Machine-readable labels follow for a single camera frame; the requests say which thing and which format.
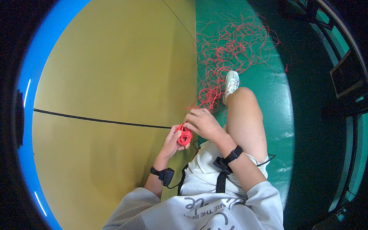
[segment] yellow wall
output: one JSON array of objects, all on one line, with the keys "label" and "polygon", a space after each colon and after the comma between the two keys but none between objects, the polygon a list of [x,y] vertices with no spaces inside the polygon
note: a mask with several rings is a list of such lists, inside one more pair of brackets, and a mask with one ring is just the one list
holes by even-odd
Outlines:
[{"label": "yellow wall", "polygon": [[[55,44],[34,108],[126,123],[181,124],[197,94],[192,37],[194,1],[93,0]],[[62,228],[100,229],[121,198],[144,184],[168,131],[34,112],[37,173]],[[193,152],[193,147],[178,152],[170,161],[173,184]],[[163,199],[174,194],[164,190]]]}]

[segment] person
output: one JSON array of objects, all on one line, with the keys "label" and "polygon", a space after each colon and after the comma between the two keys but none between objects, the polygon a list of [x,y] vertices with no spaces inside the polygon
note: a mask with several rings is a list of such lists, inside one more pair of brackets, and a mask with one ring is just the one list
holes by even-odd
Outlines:
[{"label": "person", "polygon": [[[253,92],[238,85],[238,73],[229,71],[223,98],[225,127],[207,109],[192,109],[185,116],[184,127],[208,141],[188,163],[180,195],[161,202],[163,181],[150,174],[144,188],[121,200],[103,230],[283,229],[280,194],[267,181],[269,158],[262,112]],[[177,143],[181,135],[175,133],[177,127],[171,128],[153,164],[156,171],[165,170],[176,151],[189,147]],[[232,173],[220,186],[217,180],[224,173],[213,162],[217,157],[225,161],[230,154],[237,158],[227,164]]]}]

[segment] white sneaker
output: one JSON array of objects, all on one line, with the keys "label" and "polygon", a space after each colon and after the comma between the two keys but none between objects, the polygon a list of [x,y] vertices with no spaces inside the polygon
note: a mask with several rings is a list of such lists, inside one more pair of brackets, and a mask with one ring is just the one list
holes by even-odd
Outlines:
[{"label": "white sneaker", "polygon": [[223,103],[227,105],[227,96],[233,93],[239,87],[239,75],[238,72],[230,70],[226,75],[226,90],[222,99]]}]

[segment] white t-shirt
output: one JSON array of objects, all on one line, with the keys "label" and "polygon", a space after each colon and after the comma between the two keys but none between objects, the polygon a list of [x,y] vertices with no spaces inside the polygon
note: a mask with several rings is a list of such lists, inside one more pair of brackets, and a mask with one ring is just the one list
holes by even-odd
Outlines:
[{"label": "white t-shirt", "polygon": [[247,197],[206,192],[161,202],[149,190],[137,188],[121,200],[103,230],[283,229],[283,208],[275,187],[261,182],[247,192]]}]

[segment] forearm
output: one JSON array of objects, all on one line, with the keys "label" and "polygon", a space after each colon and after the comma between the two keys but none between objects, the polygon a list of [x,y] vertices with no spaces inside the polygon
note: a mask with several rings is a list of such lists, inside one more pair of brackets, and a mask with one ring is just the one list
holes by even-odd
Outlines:
[{"label": "forearm", "polygon": [[[218,140],[214,141],[214,144],[220,150],[224,158],[226,158],[237,146],[229,134],[222,135]],[[239,158],[230,162],[229,167],[246,192],[256,184],[267,181],[257,165],[255,165],[245,154],[241,154]]]},{"label": "forearm", "polygon": [[[157,171],[161,171],[167,168],[168,162],[169,162],[168,158],[158,155],[155,160],[155,163],[153,164],[153,167]],[[161,181],[158,176],[150,174],[147,179],[146,184],[144,185],[144,188],[151,191],[153,194],[155,194],[158,198],[161,199],[162,186],[163,186],[163,181]]]}]

